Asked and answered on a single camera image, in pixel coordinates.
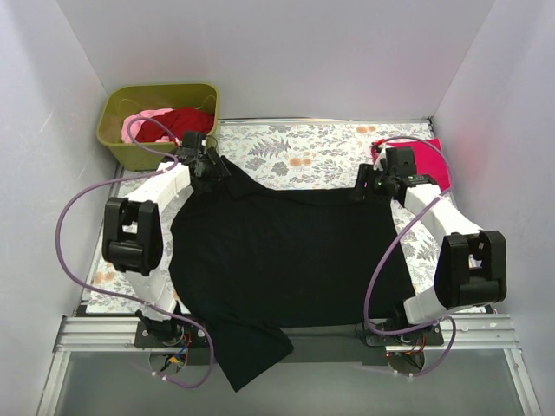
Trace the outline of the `black t shirt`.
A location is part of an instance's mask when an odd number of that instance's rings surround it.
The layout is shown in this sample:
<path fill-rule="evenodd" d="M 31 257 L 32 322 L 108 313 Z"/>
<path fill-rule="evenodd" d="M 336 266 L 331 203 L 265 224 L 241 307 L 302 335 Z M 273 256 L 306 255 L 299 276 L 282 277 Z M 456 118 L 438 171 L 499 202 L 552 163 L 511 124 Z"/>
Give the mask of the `black t shirt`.
<path fill-rule="evenodd" d="M 292 352 L 286 328 L 388 318 L 413 296 L 386 198 L 272 190 L 226 167 L 176 214 L 169 272 L 234 390 Z"/>

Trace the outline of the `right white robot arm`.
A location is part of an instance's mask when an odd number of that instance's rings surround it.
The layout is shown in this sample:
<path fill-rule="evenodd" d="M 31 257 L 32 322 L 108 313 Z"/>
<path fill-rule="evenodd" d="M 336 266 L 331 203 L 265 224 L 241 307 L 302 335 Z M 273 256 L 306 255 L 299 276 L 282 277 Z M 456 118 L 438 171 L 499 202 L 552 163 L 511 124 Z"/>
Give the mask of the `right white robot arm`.
<path fill-rule="evenodd" d="M 434 284 L 403 301 L 398 328 L 381 329 L 365 322 L 373 333 L 400 336 L 437 324 L 452 312 L 506 299 L 506 239 L 466 218 L 428 174 L 417 171 L 409 147 L 387 147 L 373 164 L 361 164 L 355 198 L 372 193 L 397 201 L 413 214 L 411 225 L 423 224 L 440 246 Z"/>

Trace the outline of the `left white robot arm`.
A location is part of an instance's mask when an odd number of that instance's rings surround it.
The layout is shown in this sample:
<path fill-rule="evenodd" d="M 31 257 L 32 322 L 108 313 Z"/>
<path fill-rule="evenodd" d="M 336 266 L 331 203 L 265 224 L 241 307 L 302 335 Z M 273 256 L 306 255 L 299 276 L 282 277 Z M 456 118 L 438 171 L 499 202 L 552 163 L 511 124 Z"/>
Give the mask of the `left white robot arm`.
<path fill-rule="evenodd" d="M 106 202 L 102 256 L 131 285 L 141 304 L 141 320 L 167 324 L 179 304 L 160 267 L 165 252 L 162 212 L 193 179 L 228 175 L 218 155 L 216 139 L 187 132 L 142 185 L 123 198 Z"/>

